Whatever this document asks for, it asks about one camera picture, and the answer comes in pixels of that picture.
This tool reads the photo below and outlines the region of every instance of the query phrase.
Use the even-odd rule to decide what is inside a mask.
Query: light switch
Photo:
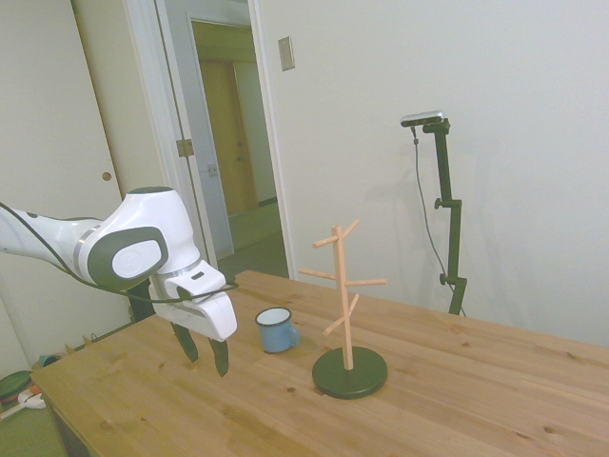
[[[292,39],[287,36],[279,40],[279,57],[282,61],[282,70],[292,70],[294,65],[294,52],[292,50]]]

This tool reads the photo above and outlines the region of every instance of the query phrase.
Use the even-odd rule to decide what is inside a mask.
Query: door hinge
[[[180,157],[190,157],[191,155],[194,155],[191,139],[178,140],[176,141],[176,144],[178,145],[178,155]]]

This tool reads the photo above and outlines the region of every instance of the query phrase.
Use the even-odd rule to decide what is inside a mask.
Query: open doorway
[[[192,30],[216,158],[197,158],[199,175],[219,175],[234,247],[217,252],[218,268],[288,277],[251,29],[192,21]]]

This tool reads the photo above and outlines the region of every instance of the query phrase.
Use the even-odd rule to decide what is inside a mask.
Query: black round base
[[[353,369],[344,369],[342,348],[330,350],[313,366],[315,386],[326,395],[344,400],[371,395],[386,380],[384,358],[366,348],[353,348]]]

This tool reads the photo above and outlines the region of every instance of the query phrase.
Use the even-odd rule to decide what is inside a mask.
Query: wooden tabletop
[[[205,337],[191,364],[157,316],[34,374],[102,456],[609,456],[609,349],[362,296],[355,346],[387,362],[360,400],[313,386],[341,344],[323,330],[337,292],[247,271],[230,293],[238,329],[218,376]],[[254,316],[285,306],[299,346],[262,350]]]

